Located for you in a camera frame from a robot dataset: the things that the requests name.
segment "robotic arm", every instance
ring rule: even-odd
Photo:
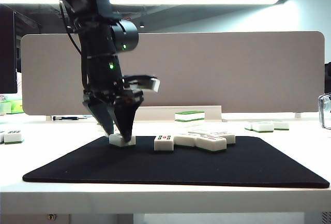
[[[122,76],[117,53],[133,50],[138,31],[112,11],[109,0],[61,0],[81,43],[83,104],[106,133],[113,121],[125,141],[131,140],[134,115],[142,88],[158,91],[159,80],[147,75]]]

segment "wall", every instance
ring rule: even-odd
[[[321,31],[325,61],[331,61],[331,0],[287,0],[266,8],[253,8],[186,23],[156,32]]]

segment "black cable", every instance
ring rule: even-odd
[[[72,38],[72,36],[71,36],[71,34],[69,32],[69,29],[67,28],[67,23],[66,23],[65,18],[64,18],[64,12],[63,12],[63,7],[62,7],[61,2],[59,3],[59,6],[60,6],[60,11],[61,11],[61,16],[62,16],[63,24],[64,24],[64,27],[65,27],[65,29],[67,31],[67,34],[69,36],[69,39],[71,40],[72,44],[74,45],[74,47],[77,49],[77,51],[81,55],[82,84],[83,84],[84,89],[85,90],[88,90],[87,70],[86,70],[87,63],[86,63],[86,54],[84,52],[84,48],[82,47],[82,51],[79,50],[78,46],[76,45],[75,41],[73,40],[73,38]]]
[[[71,40],[71,43],[74,45],[74,47],[79,52],[79,54],[82,55],[81,50],[79,50],[78,46],[76,45],[75,41],[73,40],[73,38],[72,38],[72,36],[71,36],[71,34],[69,32],[69,29],[67,27],[67,23],[66,23],[66,20],[64,18],[64,12],[63,12],[63,7],[62,7],[62,3],[61,2],[59,2],[59,6],[60,6],[61,16],[62,16],[63,24],[64,24],[64,27],[66,29],[67,35],[68,35],[69,39]]]

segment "stack of mahjong tiles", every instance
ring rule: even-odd
[[[204,111],[184,111],[175,113],[175,122],[181,126],[197,126],[203,124],[204,121]]]
[[[16,144],[24,141],[20,130],[14,131],[0,131],[0,144]]]
[[[184,146],[197,147],[209,152],[219,152],[227,149],[227,145],[231,144],[235,144],[233,133],[196,129],[176,135],[157,135],[154,140],[154,151],[172,152],[174,146]]]
[[[283,121],[247,122],[245,129],[254,132],[273,132],[274,130],[290,130],[290,125]]]

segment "white desk divider panel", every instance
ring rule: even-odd
[[[324,92],[319,32],[140,34],[120,53],[123,74],[150,74],[143,106],[222,106],[223,112],[315,112]],[[23,108],[84,114],[80,56],[66,34],[22,39]]]

